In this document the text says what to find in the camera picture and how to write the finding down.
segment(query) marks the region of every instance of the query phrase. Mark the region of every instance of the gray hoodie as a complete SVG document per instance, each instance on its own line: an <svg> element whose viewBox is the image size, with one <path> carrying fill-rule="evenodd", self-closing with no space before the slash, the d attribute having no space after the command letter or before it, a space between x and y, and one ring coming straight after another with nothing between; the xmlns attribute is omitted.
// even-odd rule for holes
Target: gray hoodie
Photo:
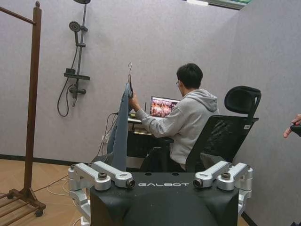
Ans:
<svg viewBox="0 0 301 226"><path fill-rule="evenodd" d="M156 120L143 110L137 111L136 117L155 137L174 139L170 158L185 168L186 159L207 120L217 114L217 98L205 89L197 89L186 94L171 113L161 120Z"/></svg>

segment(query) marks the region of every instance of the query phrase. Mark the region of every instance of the chair headrest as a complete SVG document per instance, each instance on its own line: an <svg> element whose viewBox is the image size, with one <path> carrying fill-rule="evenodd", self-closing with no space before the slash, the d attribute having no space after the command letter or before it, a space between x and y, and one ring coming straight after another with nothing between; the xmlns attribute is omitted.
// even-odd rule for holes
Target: chair headrest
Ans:
<svg viewBox="0 0 301 226"><path fill-rule="evenodd" d="M260 99L260 90L248 86L236 86L227 93L225 107L231 112L251 114L253 117Z"/></svg>

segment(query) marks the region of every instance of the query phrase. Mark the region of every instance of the black hair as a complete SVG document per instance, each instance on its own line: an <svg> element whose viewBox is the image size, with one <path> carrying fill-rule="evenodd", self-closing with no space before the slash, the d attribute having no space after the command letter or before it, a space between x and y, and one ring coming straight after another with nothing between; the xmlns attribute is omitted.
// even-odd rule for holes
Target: black hair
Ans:
<svg viewBox="0 0 301 226"><path fill-rule="evenodd" d="M196 64L186 64L177 71L178 80L183 82L187 89L198 89L203 78L202 70Z"/></svg>

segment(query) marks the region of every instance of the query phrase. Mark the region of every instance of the wooden floor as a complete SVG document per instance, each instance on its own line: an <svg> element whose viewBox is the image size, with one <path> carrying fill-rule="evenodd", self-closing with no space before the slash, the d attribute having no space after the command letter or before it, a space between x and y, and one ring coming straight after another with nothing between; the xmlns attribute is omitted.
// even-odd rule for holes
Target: wooden floor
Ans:
<svg viewBox="0 0 301 226"><path fill-rule="evenodd" d="M67 175L68 166L34 163L32 188L33 190L39 189L48 185L50 182L58 180L59 178ZM23 161L10 161L0 160L0 193L7 193L8 190L15 188L20 190L23 188L24 179L24 162ZM50 190L59 193L67 194L64 192L62 186L65 181L56 183L50 187ZM81 216L76 207L72 203L72 199L68 196L58 196L50 194L47 189L37 191L36 196L38 200L46 204L44 215L36 218L33 213L16 221L11 226L72 226L73 223ZM0 205L7 202L7 199L1 199ZM10 205L13 208L22 201L14 202ZM9 214L0 219L0 225L8 222L13 216L20 215L26 212L30 207L22 207L15 213ZM0 214L9 210L7 207L0 209ZM239 226L247 226L248 224L239 218Z"/></svg>

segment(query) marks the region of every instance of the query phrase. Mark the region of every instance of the wall baseboard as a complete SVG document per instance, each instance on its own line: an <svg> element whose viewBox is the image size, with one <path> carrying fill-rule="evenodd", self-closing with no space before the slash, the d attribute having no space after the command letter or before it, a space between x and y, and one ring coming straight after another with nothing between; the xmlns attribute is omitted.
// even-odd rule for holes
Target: wall baseboard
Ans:
<svg viewBox="0 0 301 226"><path fill-rule="evenodd" d="M0 159L16 160L16 161L25 161L25 156L0 154ZM63 161L63 160L42 159L42 158L33 158L33 161L34 161L34 162L40 162L40 163L48 163L48 164L55 164L55 165L63 165L63 166L70 166L70 165L72 165L72 164L77 164L77 163L79 163L79 162L74 162L74 161Z"/></svg>
<svg viewBox="0 0 301 226"><path fill-rule="evenodd" d="M246 212L243 212L241 217L246 221L246 223L249 226L257 226L257 224L255 224L255 222L246 214Z"/></svg>
<svg viewBox="0 0 301 226"><path fill-rule="evenodd" d="M25 156L0 154L0 159L25 161ZM72 164L79 163L79 162L74 162L74 161L63 161L63 160L42 159L42 158L33 158L33 161L40 162L40 163L63 165L63 166L70 166ZM246 221L246 223L249 226L257 226L257 224L255 224L255 222L245 212L242 213L241 217Z"/></svg>

